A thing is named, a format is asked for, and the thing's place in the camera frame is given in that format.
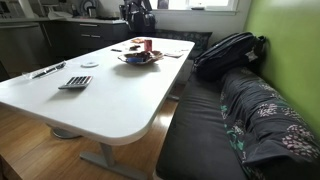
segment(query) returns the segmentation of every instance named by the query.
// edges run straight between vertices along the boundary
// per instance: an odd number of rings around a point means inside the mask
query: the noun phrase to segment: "calculator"
[[[78,76],[78,77],[72,77],[66,84],[58,87],[59,89],[81,89],[86,88],[90,81],[92,79],[92,76]]]

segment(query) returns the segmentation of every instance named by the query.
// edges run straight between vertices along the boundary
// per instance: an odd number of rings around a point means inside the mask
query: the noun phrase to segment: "white table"
[[[20,76],[2,82],[0,102],[101,144],[103,157],[83,152],[82,159],[130,178],[146,179],[145,173],[115,163],[111,146],[132,143],[147,133],[194,45],[157,38],[152,41],[153,50],[182,50],[183,56],[164,57],[145,66],[129,65],[117,59],[133,45],[125,41],[68,60],[65,68],[51,75],[39,79]],[[81,67],[91,61],[99,66]],[[85,75],[93,76],[87,88],[58,90],[71,77]]]

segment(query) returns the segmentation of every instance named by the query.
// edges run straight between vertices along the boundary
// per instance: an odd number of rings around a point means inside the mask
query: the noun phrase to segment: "dark cabinet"
[[[48,21],[41,23],[41,29],[57,62],[128,39],[128,27],[125,23]]]

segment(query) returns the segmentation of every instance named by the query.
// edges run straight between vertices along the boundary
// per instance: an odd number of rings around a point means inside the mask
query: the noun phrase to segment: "green wall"
[[[245,31],[267,36],[261,75],[320,135],[320,0],[252,0]]]

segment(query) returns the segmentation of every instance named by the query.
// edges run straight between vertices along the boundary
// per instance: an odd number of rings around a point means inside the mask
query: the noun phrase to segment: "bowl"
[[[121,61],[132,65],[145,65],[154,63],[162,59],[163,54],[160,51],[141,51],[138,53],[123,54],[118,57]]]

